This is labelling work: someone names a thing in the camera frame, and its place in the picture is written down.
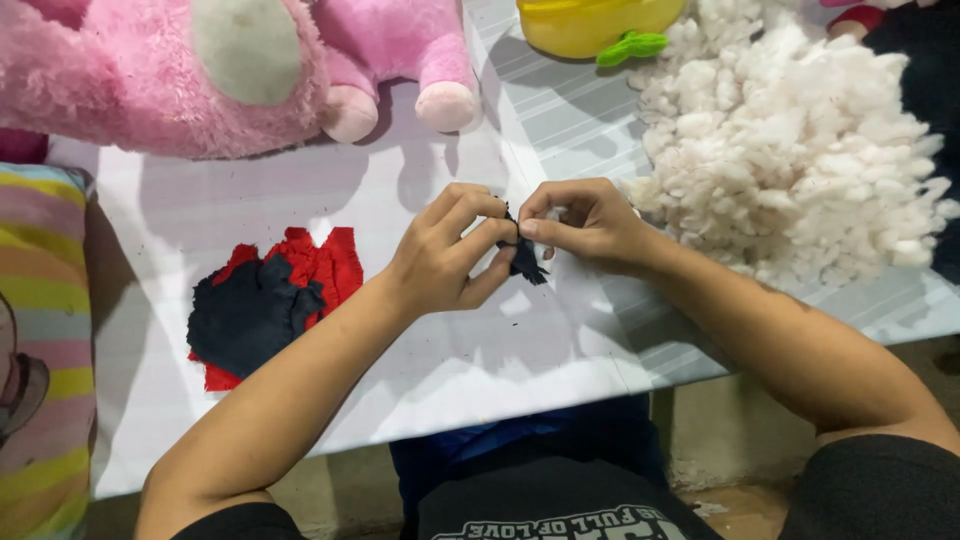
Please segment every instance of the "white tablecloth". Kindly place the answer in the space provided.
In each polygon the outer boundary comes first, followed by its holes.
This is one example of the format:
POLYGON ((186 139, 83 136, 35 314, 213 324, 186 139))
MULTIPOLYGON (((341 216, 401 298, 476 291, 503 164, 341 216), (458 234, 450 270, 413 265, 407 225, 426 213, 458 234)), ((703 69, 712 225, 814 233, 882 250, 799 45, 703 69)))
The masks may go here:
MULTIPOLYGON (((318 242, 356 230, 371 276, 410 218, 449 181, 489 184, 518 206, 547 177, 627 176, 649 167, 622 72, 559 63, 521 40, 511 0, 468 0, 468 37, 488 102, 459 136, 423 128, 417 87, 385 89, 389 129, 258 160, 187 162, 55 141, 51 161, 98 179, 88 266, 95 309, 98 498, 135 491, 217 401, 187 361, 191 287, 240 242, 262 253, 289 226, 318 242)), ((725 371, 705 340, 641 282, 597 277, 560 257, 551 283, 508 282, 475 312, 426 317, 357 384, 311 454, 337 452, 725 371)), ((960 298, 932 272, 890 271, 801 297, 884 343, 960 331, 960 298)))

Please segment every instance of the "green plastic piece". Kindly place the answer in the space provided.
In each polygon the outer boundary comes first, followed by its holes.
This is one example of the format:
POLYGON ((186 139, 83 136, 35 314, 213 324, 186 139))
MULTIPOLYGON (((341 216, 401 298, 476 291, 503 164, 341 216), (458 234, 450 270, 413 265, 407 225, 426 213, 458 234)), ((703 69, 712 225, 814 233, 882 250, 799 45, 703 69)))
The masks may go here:
POLYGON ((620 40, 597 55, 597 65, 613 67, 629 57, 652 57, 666 48, 667 40, 663 34, 638 34, 627 32, 620 40))

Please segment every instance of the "gray patch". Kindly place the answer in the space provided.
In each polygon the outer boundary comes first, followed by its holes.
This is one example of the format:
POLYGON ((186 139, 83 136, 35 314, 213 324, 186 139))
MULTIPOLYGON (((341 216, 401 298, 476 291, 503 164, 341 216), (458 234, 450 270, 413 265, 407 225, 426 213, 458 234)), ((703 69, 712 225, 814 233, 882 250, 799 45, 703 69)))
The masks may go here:
POLYGON ((193 0, 193 45, 210 81, 247 105, 279 105, 300 80, 297 25, 280 0, 193 0))

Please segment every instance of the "striped pillow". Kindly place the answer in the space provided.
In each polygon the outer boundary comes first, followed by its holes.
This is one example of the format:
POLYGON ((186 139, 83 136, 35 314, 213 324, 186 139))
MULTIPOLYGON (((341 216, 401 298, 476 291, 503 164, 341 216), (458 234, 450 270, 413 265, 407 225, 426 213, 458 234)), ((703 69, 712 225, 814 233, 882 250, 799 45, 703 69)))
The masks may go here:
POLYGON ((0 163, 0 540, 83 537, 90 302, 84 179, 0 163))

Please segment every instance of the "forearm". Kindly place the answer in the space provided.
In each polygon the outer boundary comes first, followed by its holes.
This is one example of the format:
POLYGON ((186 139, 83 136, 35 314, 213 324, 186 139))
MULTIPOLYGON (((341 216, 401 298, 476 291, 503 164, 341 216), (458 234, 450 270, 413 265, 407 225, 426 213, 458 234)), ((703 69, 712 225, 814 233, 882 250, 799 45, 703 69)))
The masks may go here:
MULTIPOLYGON (((161 520, 177 516, 174 505, 191 515, 144 537, 169 538, 203 517, 203 506, 269 487, 303 458, 356 381, 412 322, 390 300, 374 278, 191 428, 155 466, 144 503, 161 520)), ((156 529, 149 515, 141 525, 156 529)))
POLYGON ((931 422, 956 441, 923 383, 882 346, 819 309, 663 240, 653 248, 663 250, 663 266, 645 278, 737 367, 819 432, 931 422))

